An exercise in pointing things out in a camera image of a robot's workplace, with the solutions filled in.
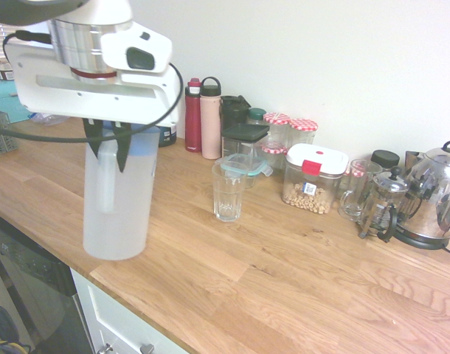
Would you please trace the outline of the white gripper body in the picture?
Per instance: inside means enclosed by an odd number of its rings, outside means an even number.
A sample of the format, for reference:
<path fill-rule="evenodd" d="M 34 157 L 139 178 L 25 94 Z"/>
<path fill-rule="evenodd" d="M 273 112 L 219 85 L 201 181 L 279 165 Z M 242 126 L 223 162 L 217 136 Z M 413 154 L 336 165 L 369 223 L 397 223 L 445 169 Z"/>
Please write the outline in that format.
<path fill-rule="evenodd" d="M 58 62 L 52 49 L 8 43 L 18 98 L 28 111 L 147 125 L 176 123 L 178 74 L 119 72 L 113 83 L 84 83 Z"/>

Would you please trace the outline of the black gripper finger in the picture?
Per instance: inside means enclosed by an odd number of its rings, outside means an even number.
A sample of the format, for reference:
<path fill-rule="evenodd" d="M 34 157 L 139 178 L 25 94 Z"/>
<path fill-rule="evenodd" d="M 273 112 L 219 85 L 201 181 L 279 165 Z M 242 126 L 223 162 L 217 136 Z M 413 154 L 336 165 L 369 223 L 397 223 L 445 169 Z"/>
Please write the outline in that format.
<path fill-rule="evenodd" d="M 112 122 L 112 132 L 117 141 L 117 164 L 120 172 L 125 169 L 128 153 L 131 145 L 131 124 L 124 122 Z"/>
<path fill-rule="evenodd" d="M 83 128 L 89 147 L 95 157 L 97 157 L 103 141 L 103 121 L 98 119 L 83 118 Z"/>

